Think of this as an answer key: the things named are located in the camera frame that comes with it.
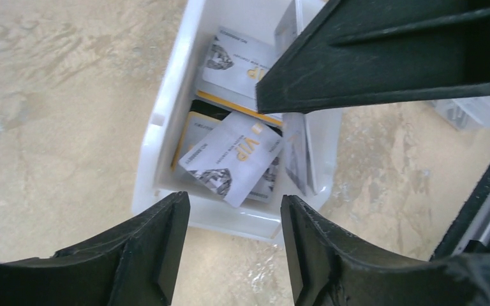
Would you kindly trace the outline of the white plastic card box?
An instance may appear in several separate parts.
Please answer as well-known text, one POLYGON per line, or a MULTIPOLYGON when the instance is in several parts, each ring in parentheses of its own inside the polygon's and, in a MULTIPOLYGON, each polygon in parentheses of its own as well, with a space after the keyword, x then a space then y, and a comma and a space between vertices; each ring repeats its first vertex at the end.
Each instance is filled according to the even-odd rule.
POLYGON ((189 225, 229 235, 280 244, 280 206, 285 194, 299 190, 280 171, 270 203, 247 200, 232 208, 208 189, 177 177, 171 164, 194 98, 196 72, 212 35, 229 27, 273 43, 288 1, 189 1, 182 17, 165 76, 140 148, 132 212, 139 214, 176 191, 190 198, 189 225))

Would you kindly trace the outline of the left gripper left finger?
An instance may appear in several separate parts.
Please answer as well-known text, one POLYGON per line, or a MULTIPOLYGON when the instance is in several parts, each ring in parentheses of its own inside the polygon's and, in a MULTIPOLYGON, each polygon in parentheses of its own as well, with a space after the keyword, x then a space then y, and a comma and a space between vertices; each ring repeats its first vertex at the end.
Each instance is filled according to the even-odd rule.
POLYGON ((172 193, 50 258, 0 263, 0 305, 170 305, 189 211, 172 193))

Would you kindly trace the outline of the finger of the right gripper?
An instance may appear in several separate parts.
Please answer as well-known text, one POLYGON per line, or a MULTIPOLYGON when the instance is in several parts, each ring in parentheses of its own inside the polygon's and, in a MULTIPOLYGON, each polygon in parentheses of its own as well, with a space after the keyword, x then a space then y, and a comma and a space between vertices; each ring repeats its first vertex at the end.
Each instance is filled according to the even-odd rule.
POLYGON ((256 85, 260 113, 490 96, 490 1, 329 1, 256 85))

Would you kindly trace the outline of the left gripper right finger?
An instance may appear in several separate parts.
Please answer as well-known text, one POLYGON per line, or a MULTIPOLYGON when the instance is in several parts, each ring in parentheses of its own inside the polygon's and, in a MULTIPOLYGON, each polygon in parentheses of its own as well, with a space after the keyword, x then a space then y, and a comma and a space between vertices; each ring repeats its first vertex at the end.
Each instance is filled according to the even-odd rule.
POLYGON ((421 261, 373 245, 295 195, 281 201, 296 305, 490 305, 490 253, 421 261))

